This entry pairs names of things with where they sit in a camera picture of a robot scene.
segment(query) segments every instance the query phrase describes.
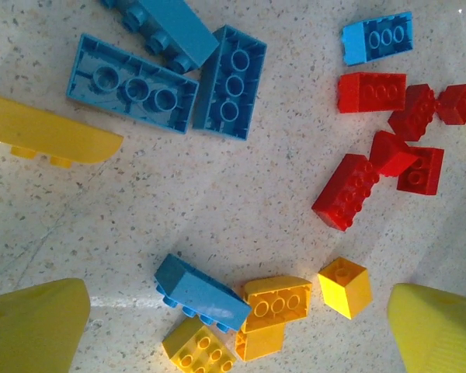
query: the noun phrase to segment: speckled floor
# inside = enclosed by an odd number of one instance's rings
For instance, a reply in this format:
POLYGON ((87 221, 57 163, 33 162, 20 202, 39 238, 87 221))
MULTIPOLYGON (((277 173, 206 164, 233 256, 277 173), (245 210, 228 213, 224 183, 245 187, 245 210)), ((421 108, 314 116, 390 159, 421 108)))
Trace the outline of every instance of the speckled floor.
MULTIPOLYGON (((0 293, 83 278, 92 314, 71 371, 174 372, 160 343, 183 316, 152 278, 167 253, 233 287, 293 274, 315 283, 309 317, 288 325, 282 352, 233 371, 403 372, 385 313, 392 285, 466 295, 466 126, 435 119, 420 142, 446 151, 436 197, 383 179, 346 233, 311 204, 345 153, 368 154, 388 129, 389 113, 337 114, 338 76, 407 72, 437 92, 466 82, 466 0, 188 3, 211 30, 229 23, 268 43, 247 142, 166 133, 67 101, 81 33, 145 56, 141 41, 96 0, 0 0, 0 95, 125 137, 107 162, 69 170, 0 144, 0 293), (405 10, 414 51, 344 67, 342 26, 405 10), (316 281, 337 256, 370 270, 374 301, 353 321, 323 305, 316 281)), ((232 349, 234 334, 226 341, 232 349)))

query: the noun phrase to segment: toy building block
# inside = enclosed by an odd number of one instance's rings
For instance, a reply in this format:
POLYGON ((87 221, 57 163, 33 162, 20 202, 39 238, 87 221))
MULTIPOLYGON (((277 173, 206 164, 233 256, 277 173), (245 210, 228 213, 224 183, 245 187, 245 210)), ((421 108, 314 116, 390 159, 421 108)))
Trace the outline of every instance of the toy building block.
POLYGON ((199 315, 206 325, 216 322, 223 333, 238 332, 251 310, 233 290, 172 254, 155 272, 155 280, 165 304, 183 305, 185 315, 199 315))
POLYGON ((419 157, 396 134, 378 131, 371 145, 370 162, 384 176, 399 176, 419 157))
POLYGON ((325 189, 312 205, 312 210, 329 227, 345 231, 354 216, 362 210, 371 188, 380 180, 373 165, 364 155, 346 154, 325 189))
POLYGON ((281 351, 285 324, 277 324, 255 332, 237 333, 235 351, 243 361, 251 361, 281 351))
POLYGON ((343 27, 343 60, 348 66, 364 64, 411 51, 412 13, 367 19, 343 27))
POLYGON ((396 284, 388 321, 408 373, 466 373, 466 297, 396 284))
POLYGON ((436 195, 442 169, 443 149, 414 147, 410 149, 419 158, 398 177, 397 190, 426 196, 436 195))
POLYGON ((220 45, 203 66, 193 128, 246 140, 266 45, 228 25, 214 35, 220 45))
POLYGON ((178 74, 203 65, 218 46, 216 38, 183 0, 101 0, 117 8, 130 33, 140 33, 145 50, 162 54, 167 67, 178 74))
POLYGON ((354 72, 340 77, 340 113, 404 110, 405 74, 354 72))
POLYGON ((50 156, 54 166, 98 163, 117 152, 123 137, 0 97, 0 142, 11 153, 33 159, 50 156))
POLYGON ((68 373, 89 313, 78 278, 0 295, 0 372, 68 373))
POLYGON ((437 107, 435 93, 429 85, 410 85, 405 91, 405 109, 394 111, 388 123, 405 141, 419 141, 437 107))
POLYGON ((344 258, 334 260, 318 273, 325 304, 354 318, 373 300, 367 269, 344 258))
POLYGON ((466 124, 466 84, 449 85, 438 96, 436 113, 445 124, 466 124))
POLYGON ((185 373, 225 373, 235 356, 197 317, 186 319, 163 341, 169 360, 185 373))
POLYGON ((185 134, 198 82, 82 34, 67 96, 185 134))
POLYGON ((251 333, 306 318, 311 290, 310 281, 293 276, 248 282, 244 286, 243 299, 252 307, 252 312, 242 325, 242 332, 251 333))

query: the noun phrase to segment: yellow plastic piece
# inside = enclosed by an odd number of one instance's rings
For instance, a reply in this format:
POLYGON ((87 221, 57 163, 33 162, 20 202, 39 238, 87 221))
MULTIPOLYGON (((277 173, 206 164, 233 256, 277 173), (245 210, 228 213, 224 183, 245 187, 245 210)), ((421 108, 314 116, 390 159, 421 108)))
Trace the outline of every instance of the yellow plastic piece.
POLYGON ((396 284, 388 321, 408 373, 466 373, 466 297, 396 284))
POLYGON ((67 373, 89 312, 75 278, 0 295, 0 373, 67 373))
POLYGON ((252 307, 243 333, 307 317, 312 283, 303 278, 279 276, 248 282, 244 300, 252 307))
POLYGON ((68 168, 71 162, 105 161, 123 137, 0 97, 0 142, 11 145, 13 155, 44 153, 52 165, 68 168))
POLYGON ((163 341, 168 358, 185 373, 225 373, 235 356, 198 317, 186 319, 163 341))
POLYGON ((259 329, 248 334, 240 330, 235 339, 235 351, 243 361, 274 354, 283 348, 284 334, 285 324, 259 329))
POLYGON ((373 300, 367 269, 342 257, 318 273, 324 301, 352 319, 373 300))

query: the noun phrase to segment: blue 2x4 brick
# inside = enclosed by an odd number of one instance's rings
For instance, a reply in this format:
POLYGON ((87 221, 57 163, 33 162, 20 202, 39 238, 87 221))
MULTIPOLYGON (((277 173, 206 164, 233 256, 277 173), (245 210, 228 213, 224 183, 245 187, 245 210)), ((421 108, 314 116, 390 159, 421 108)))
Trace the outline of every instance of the blue 2x4 brick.
POLYGON ((123 15, 124 28, 145 38, 145 49, 163 54, 168 68, 184 74, 203 65, 217 40, 183 0, 100 0, 123 15))
POLYGON ((164 303, 175 308, 183 305, 183 313, 211 325, 220 331, 239 331, 251 307, 227 286, 200 272, 172 254, 164 259, 155 272, 157 291, 164 295, 164 303))
POLYGON ((412 50, 412 13, 368 19, 345 26, 343 60, 349 66, 412 50))
POLYGON ((82 34, 67 96, 185 134, 198 82, 82 34))
POLYGON ((193 128, 246 140, 266 44, 228 25, 214 35, 220 44, 203 66, 193 128))

